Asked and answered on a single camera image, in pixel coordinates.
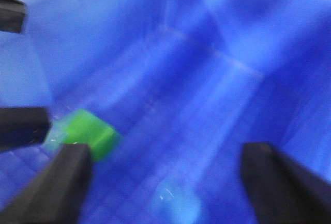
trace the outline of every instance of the green cube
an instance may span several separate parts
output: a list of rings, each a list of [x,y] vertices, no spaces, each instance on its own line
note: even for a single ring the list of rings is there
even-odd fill
[[[86,110],[79,109],[70,114],[65,127],[64,143],[88,144],[94,161],[105,157],[118,143],[119,135],[113,127]]]

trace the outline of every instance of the textured grid pattern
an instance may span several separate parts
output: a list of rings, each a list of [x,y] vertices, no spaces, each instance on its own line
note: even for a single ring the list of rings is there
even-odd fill
[[[171,44],[168,50],[165,42]],[[160,53],[163,57],[154,60]],[[128,64],[132,57],[137,59]],[[124,136],[119,147],[95,165],[81,223],[158,223],[149,205],[156,186],[171,176],[196,187],[261,79],[183,36],[162,31],[139,41],[59,99],[51,109],[55,118],[86,108]],[[234,83],[237,87],[229,95]],[[14,180],[11,173],[19,174],[22,185],[48,160],[40,148],[33,148],[34,157],[45,161],[25,151],[3,155],[12,156],[7,158],[13,166],[4,174],[10,177],[6,180]],[[24,164],[22,173],[15,162]],[[2,197],[2,205],[16,190]]]

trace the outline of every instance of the blue surface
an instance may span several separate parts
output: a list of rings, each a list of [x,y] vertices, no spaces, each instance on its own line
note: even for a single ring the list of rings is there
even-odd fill
[[[86,108],[124,137],[95,164],[80,223],[164,223],[151,204],[168,178],[207,223],[256,223],[247,141],[331,179],[330,0],[23,1],[25,33],[0,33],[0,105]],[[52,156],[0,154],[0,208]]]

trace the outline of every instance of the bin floor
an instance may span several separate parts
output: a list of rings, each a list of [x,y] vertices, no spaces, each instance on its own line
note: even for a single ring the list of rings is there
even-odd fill
[[[51,107],[54,118],[85,108],[123,135],[95,164],[80,223],[162,223],[149,202],[167,177],[196,192],[208,223],[255,222],[237,166],[274,92],[262,74],[165,28],[99,68]],[[1,154],[0,207],[51,157],[39,146]]]

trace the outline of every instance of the blue plastic container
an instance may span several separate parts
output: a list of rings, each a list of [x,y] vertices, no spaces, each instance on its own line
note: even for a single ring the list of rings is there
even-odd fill
[[[124,137],[95,164],[80,223],[173,223],[151,207],[172,196],[161,212],[178,223],[194,204],[198,222],[256,223],[248,141],[331,178],[330,0],[22,1],[24,34],[0,33],[0,105],[85,108]],[[51,157],[0,154],[0,208]]]

